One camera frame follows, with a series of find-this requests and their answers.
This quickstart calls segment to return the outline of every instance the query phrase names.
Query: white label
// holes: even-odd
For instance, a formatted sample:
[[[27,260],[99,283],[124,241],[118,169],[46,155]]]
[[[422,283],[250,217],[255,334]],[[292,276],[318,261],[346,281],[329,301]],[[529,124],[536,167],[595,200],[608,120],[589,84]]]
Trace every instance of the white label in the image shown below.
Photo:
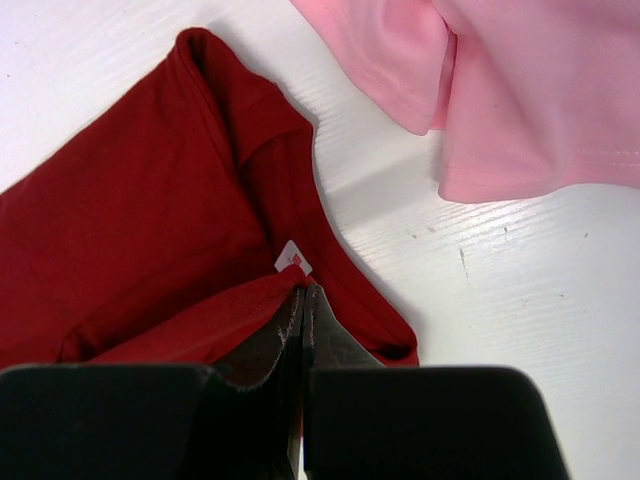
[[[289,265],[298,265],[305,275],[309,275],[313,270],[293,240],[289,240],[286,243],[275,263],[276,270],[279,272]]]

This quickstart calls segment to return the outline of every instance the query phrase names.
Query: white wooden surface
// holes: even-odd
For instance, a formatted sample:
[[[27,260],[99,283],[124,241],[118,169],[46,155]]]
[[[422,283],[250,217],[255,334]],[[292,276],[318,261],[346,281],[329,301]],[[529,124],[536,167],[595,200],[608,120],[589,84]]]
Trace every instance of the white wooden surface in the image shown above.
[[[227,40],[317,119],[327,212],[420,335],[423,363],[524,370],[574,478],[640,478],[640,191],[583,185],[528,201],[440,200],[440,135],[391,123],[287,0],[3,0],[0,191],[192,25]]]

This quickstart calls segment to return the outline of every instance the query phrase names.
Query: red fabric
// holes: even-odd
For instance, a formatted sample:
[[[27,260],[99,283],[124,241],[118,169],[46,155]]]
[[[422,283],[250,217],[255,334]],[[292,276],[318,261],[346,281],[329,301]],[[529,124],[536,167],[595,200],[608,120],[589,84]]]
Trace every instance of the red fabric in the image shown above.
[[[289,239],[368,350],[416,364],[413,331],[327,223],[312,135],[220,39],[181,33],[165,61],[0,196],[0,367],[215,361],[309,281],[296,267],[275,273]]]

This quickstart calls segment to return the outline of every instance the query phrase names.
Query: scratch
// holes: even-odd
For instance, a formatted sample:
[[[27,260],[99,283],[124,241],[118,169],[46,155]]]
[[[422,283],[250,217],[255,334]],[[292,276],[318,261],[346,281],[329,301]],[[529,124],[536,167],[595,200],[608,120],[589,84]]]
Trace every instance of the scratch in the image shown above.
[[[467,262],[465,262],[464,260],[464,251],[462,250],[462,247],[458,247],[458,250],[460,251],[460,261],[462,262],[462,268],[464,268],[464,274],[467,276],[467,280],[469,280],[469,272],[467,271]]]

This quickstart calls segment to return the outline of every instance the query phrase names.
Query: pink fabric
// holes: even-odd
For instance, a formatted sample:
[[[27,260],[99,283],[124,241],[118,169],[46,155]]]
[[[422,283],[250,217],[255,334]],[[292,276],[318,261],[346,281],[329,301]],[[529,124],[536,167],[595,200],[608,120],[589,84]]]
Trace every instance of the pink fabric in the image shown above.
[[[424,134],[446,107],[443,198],[640,186],[640,2],[292,2],[404,128]]]

